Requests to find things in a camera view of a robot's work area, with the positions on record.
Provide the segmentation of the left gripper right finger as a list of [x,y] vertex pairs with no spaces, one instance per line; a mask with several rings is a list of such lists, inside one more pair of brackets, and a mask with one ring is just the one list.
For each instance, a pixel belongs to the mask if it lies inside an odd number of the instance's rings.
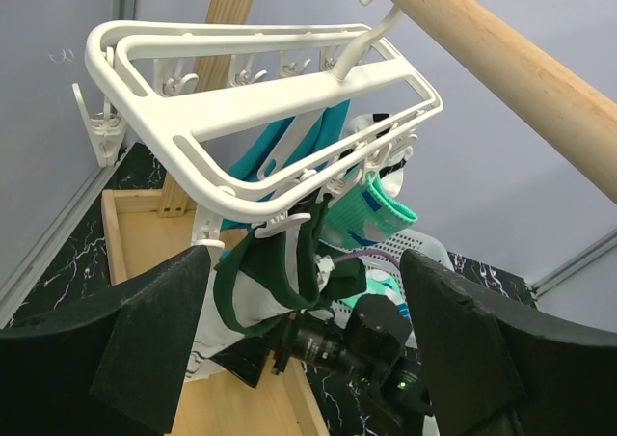
[[615,333],[532,309],[413,250],[400,273],[442,435],[615,434]]

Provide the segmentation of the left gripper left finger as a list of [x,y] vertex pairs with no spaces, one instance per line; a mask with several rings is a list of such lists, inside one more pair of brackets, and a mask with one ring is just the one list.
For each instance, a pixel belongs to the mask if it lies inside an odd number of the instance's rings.
[[2,330],[2,434],[171,432],[210,264],[193,246]]

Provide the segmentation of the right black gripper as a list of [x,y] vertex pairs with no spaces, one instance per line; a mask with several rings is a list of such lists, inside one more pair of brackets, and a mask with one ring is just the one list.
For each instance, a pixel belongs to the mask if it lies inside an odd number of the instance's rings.
[[291,313],[270,338],[272,373],[285,372],[292,358],[348,378],[366,377],[366,360],[348,348],[343,331],[332,320]]

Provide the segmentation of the mint green sock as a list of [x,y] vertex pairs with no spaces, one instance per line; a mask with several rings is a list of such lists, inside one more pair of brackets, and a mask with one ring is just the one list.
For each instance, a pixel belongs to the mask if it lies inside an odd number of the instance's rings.
[[416,214],[391,197],[378,177],[354,185],[328,210],[320,238],[346,250],[383,243],[417,221]]

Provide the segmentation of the white plastic clip hanger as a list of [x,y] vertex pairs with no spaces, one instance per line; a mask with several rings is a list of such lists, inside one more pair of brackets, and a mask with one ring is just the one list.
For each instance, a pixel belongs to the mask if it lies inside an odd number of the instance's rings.
[[[194,226],[198,244],[216,241],[223,220],[255,226],[268,237],[307,221],[291,208],[310,194],[343,197],[376,177],[384,161],[404,150],[419,123],[440,113],[433,86],[388,41],[398,7],[374,27],[341,25],[184,24],[135,20],[95,27],[84,62],[107,105],[134,129],[178,184],[204,211]],[[134,67],[137,59],[172,59],[319,49],[332,62],[314,73],[190,95],[165,96]],[[403,82],[419,102],[300,160],[291,154],[324,112],[339,103]],[[290,125],[256,180],[228,175],[203,143],[278,120]]]

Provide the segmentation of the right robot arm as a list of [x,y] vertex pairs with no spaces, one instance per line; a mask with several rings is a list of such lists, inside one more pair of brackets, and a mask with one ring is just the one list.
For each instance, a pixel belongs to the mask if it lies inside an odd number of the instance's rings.
[[421,435],[434,415],[420,363],[406,352],[411,322],[379,294],[356,302],[345,327],[309,313],[290,313],[269,334],[272,372],[295,358],[342,375],[362,390],[362,405],[388,435]]

